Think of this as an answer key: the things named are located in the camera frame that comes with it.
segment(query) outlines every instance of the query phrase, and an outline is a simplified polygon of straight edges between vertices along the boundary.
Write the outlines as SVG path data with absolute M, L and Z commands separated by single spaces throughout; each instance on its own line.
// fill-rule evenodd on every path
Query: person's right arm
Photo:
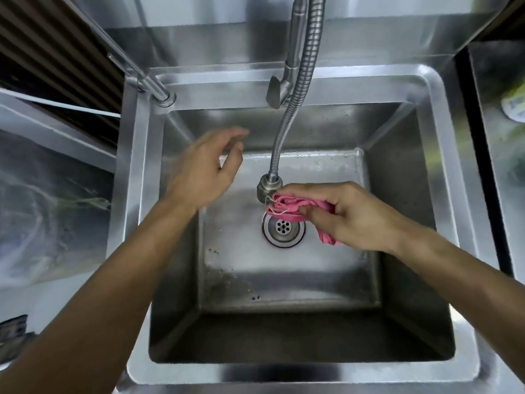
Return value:
M 397 257 L 452 304 L 525 382 L 524 285 L 404 217 L 356 183 L 290 184 L 278 193 L 334 204 L 336 215 L 314 206 L 299 211 L 348 246 Z

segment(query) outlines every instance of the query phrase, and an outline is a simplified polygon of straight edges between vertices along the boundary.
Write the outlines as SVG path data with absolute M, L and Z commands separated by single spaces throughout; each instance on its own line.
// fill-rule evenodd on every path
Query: pink cloth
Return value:
M 281 218 L 284 221 L 288 221 L 290 223 L 302 223 L 308 220 L 305 216 L 299 213 L 299 207 L 303 206 L 318 206 L 331 214 L 335 214 L 336 212 L 335 206 L 328 202 L 315 201 L 312 199 L 300 198 L 298 196 L 277 194 L 273 194 L 272 199 L 273 204 L 266 208 L 266 212 L 273 217 Z M 325 231 L 317 229 L 317 232 L 322 243 L 328 243 L 330 245 L 341 244 L 341 242 L 335 240 Z

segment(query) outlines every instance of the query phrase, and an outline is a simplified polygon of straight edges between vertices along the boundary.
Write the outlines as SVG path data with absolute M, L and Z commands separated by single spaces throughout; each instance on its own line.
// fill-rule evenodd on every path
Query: hand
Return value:
M 315 206 L 301 207 L 299 212 L 317 228 L 360 250 L 395 253 L 410 230 L 418 226 L 355 182 L 289 184 L 277 193 L 335 205 L 336 214 Z
M 219 198 L 232 184 L 243 162 L 241 127 L 210 131 L 191 144 L 180 157 L 166 191 L 166 199 L 196 212 Z M 231 148 L 223 167 L 219 157 Z

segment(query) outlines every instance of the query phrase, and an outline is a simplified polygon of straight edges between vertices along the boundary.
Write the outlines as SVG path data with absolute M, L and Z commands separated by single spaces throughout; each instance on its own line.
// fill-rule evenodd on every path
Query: stainless steel sink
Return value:
M 395 258 L 324 245 L 265 220 L 255 194 L 284 110 L 265 105 L 275 65 L 157 69 L 160 108 L 128 79 L 113 246 L 162 196 L 170 166 L 206 130 L 251 130 L 232 187 L 186 229 L 128 363 L 144 384 L 470 381 L 472 326 Z M 440 75 L 424 65 L 320 66 L 285 142 L 289 182 L 356 181 L 452 242 L 476 246 Z

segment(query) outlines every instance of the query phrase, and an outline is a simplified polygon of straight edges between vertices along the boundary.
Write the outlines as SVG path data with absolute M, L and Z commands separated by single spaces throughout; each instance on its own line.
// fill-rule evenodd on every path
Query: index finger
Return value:
M 246 137 L 249 131 L 242 127 L 230 127 L 219 129 L 204 134 L 199 141 L 210 145 L 217 152 L 222 152 L 229 143 L 235 143 L 239 139 Z
M 343 183 L 339 182 L 324 184 L 288 184 L 279 188 L 276 193 L 279 195 L 300 196 L 301 198 L 337 204 L 341 199 L 342 185 Z

